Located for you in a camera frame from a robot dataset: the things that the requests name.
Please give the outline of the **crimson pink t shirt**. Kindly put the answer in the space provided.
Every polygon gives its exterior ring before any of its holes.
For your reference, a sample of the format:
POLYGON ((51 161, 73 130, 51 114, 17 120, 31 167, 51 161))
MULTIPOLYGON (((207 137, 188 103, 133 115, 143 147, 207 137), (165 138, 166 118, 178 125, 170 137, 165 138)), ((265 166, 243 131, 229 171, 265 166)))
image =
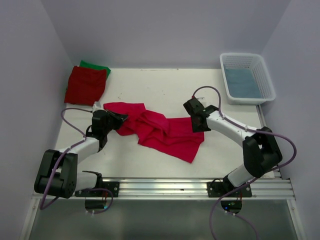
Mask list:
POLYGON ((167 118, 146 109, 144 103, 110 102, 105 110, 128 115, 116 132, 121 136, 137 135, 138 144, 176 157, 187 163, 195 159, 205 141, 203 132, 193 132, 188 117, 167 118))

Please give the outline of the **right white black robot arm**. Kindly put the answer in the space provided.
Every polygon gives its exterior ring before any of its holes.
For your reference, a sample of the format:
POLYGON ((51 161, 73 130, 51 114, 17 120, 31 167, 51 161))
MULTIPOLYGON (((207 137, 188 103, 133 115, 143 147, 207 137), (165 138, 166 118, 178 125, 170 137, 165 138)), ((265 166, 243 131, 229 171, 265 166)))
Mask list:
POLYGON ((241 186, 254 178, 260 178, 283 159, 272 131, 268 127, 249 128, 220 113, 216 106, 207 107, 196 98, 183 104, 190 115, 194 133, 216 131, 242 147, 243 164, 227 174, 222 181, 213 182, 211 187, 227 196, 235 196, 241 186))

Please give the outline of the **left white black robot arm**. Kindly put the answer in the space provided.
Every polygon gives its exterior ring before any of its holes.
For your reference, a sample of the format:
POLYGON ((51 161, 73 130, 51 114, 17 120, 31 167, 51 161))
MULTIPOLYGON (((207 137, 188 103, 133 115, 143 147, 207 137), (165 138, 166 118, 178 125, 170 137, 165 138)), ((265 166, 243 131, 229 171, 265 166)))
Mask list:
POLYGON ((93 110, 91 125, 83 139, 66 148, 44 152, 34 183, 34 191, 43 196, 70 198, 75 192, 87 191, 92 196, 103 193, 102 174, 78 171, 78 164, 99 153, 111 131, 119 130, 129 116, 109 110, 93 110))

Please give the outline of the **folded dark red t shirt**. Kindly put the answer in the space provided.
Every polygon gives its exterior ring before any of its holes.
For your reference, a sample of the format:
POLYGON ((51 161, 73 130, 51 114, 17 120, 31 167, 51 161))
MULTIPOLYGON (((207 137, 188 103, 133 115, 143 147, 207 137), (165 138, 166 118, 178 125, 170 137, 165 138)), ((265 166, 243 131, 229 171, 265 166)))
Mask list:
POLYGON ((93 106, 106 88, 107 71, 74 66, 68 79, 64 102, 66 104, 93 106))

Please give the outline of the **blue t shirt in basket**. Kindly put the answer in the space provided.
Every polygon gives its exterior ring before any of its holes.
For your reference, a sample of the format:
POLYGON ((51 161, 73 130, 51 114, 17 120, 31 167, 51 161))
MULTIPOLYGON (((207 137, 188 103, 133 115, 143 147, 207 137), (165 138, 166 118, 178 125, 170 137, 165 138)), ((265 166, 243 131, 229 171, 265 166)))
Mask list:
POLYGON ((226 68, 225 78, 229 94, 234 98, 261 99, 258 84, 247 68, 226 68))

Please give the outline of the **white plastic mesh basket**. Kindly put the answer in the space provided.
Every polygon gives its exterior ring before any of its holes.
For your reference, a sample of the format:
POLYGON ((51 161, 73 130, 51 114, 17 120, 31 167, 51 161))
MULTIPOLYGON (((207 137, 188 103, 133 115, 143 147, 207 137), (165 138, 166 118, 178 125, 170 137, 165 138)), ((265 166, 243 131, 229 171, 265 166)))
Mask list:
POLYGON ((275 89, 263 57, 253 53, 219 56, 227 101, 231 105, 261 105, 275 100, 275 89))

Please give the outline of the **folded green t shirt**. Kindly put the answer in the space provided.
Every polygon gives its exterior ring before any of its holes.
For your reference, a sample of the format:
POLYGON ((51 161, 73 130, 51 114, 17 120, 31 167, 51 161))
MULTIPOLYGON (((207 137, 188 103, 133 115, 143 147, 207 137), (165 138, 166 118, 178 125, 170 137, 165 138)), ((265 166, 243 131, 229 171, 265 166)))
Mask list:
POLYGON ((111 73, 111 69, 107 66, 101 66, 101 65, 97 65, 97 64, 93 64, 90 62, 86 62, 84 60, 80 61, 79 64, 80 67, 83 68, 89 68, 89 69, 93 69, 93 70, 97 70, 97 71, 102 71, 102 70, 106 70, 106 77, 108 78, 110 73, 111 73))

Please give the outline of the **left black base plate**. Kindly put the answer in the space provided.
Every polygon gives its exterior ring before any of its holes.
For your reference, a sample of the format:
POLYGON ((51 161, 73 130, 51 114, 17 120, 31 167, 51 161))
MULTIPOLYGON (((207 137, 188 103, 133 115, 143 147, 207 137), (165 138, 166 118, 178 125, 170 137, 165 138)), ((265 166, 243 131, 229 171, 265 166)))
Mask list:
POLYGON ((76 197, 110 197, 111 194, 105 190, 100 189, 107 189, 109 190, 114 198, 117 198, 119 195, 120 183, 118 181, 103 181, 99 183, 97 186, 91 189, 83 189, 78 190, 74 193, 76 197))

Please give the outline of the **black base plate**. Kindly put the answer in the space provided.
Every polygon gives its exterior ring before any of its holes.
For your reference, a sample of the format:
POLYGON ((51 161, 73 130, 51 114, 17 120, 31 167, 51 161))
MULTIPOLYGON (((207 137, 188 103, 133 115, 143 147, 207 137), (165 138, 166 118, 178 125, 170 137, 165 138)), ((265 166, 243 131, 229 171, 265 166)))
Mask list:
POLYGON ((99 183, 97 186, 91 189, 83 189, 78 190, 74 193, 76 197, 110 197, 111 194, 105 190, 100 189, 107 189, 109 190, 114 198, 117 198, 119 195, 120 183, 118 181, 103 181, 99 183))
MULTIPOLYGON (((224 194, 228 193, 223 187, 223 182, 221 181, 208 181, 206 183, 207 195, 209 198, 220 198, 224 194)), ((229 194, 228 198, 251 198, 253 196, 250 186, 244 187, 237 192, 229 194)))

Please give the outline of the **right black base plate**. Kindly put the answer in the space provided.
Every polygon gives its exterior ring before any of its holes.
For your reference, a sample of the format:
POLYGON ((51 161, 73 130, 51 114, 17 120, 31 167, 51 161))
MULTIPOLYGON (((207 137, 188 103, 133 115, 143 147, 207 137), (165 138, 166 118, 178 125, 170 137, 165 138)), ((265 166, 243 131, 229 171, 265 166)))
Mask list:
MULTIPOLYGON (((208 181, 206 183, 207 195, 209 198, 220 198, 224 194, 228 193, 223 187, 223 182, 221 181, 208 181)), ((228 198, 251 198, 253 196, 250 186, 244 187, 237 192, 229 194, 228 198)))

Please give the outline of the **aluminium mounting rail frame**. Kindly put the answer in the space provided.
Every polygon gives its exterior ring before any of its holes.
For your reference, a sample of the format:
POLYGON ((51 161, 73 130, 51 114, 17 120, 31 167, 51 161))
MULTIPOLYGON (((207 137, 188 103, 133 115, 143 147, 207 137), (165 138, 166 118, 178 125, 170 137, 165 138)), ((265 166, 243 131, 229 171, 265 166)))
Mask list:
POLYGON ((241 163, 241 149, 209 132, 193 163, 136 144, 135 136, 109 135, 104 150, 79 163, 80 171, 101 173, 119 183, 110 210, 93 215, 84 197, 59 199, 40 210, 34 193, 22 240, 305 240, 290 180, 279 171, 253 183, 252 197, 232 216, 210 198, 207 183, 241 163))

